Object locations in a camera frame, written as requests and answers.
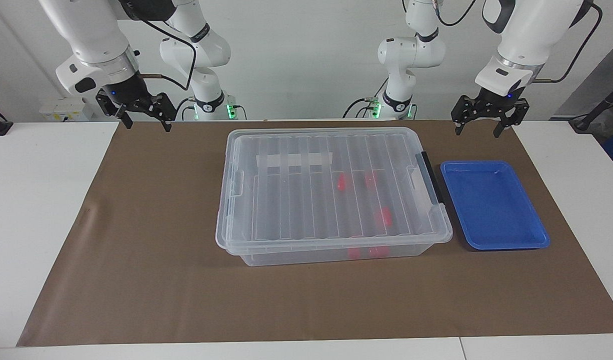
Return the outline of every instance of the clear plastic storage box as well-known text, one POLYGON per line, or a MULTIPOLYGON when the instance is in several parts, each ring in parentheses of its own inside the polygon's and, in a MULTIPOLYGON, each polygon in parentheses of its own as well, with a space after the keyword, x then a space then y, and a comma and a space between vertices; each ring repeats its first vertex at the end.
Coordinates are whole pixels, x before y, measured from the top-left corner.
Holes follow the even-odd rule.
POLYGON ((416 256, 452 235, 411 129, 229 134, 215 239, 249 266, 416 256))

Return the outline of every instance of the container lid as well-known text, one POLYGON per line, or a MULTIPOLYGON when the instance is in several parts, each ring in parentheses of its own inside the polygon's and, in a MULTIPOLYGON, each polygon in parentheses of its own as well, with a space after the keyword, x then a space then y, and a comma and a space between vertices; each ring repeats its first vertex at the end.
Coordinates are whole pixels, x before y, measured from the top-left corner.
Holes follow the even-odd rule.
POLYGON ((229 134, 215 238, 233 255, 435 244, 452 235, 411 129, 229 134))
POLYGON ((508 162, 447 161, 441 171, 464 237, 473 248, 549 246, 549 235, 508 162))

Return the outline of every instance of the table surface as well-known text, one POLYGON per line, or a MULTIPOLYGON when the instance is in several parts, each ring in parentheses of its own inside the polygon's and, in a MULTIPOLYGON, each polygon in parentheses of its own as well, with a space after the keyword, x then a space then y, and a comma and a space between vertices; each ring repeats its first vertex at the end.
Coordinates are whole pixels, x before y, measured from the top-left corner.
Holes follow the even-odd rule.
MULTIPOLYGON (((0 137, 0 359, 613 360, 613 334, 14 348, 116 127, 17 123, 0 137)), ((516 132, 613 298, 613 162, 565 122, 516 132)))

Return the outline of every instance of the brown mat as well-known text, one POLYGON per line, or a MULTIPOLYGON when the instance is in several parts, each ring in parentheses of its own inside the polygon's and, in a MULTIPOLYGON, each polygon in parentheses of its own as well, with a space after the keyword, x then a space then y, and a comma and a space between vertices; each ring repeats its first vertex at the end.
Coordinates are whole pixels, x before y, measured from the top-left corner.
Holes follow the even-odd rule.
POLYGON ((511 130, 450 121, 159 123, 117 128, 18 346, 613 333, 604 289, 511 130), (446 160, 512 164, 551 236, 418 257, 250 268, 215 243, 227 135, 238 128, 407 126, 446 160))

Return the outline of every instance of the blue tray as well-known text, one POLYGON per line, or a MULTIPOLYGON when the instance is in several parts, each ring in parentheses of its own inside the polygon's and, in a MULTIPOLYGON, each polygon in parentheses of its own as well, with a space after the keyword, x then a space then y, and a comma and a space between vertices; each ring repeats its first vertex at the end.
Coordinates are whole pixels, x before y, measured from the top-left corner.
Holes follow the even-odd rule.
POLYGON ((549 246, 549 235, 508 162, 446 161, 441 171, 466 241, 473 248, 549 246))

